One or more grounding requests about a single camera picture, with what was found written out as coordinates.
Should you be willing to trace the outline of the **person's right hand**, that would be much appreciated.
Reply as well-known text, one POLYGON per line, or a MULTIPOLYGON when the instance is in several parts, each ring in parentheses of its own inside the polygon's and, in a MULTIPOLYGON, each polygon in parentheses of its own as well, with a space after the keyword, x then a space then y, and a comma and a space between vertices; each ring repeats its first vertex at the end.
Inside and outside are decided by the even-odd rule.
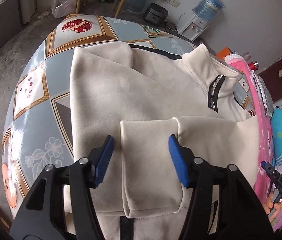
POLYGON ((274 196, 274 191, 268 195, 266 202, 263 204, 263 209, 273 229, 277 230, 282 226, 282 201, 274 203, 274 196))

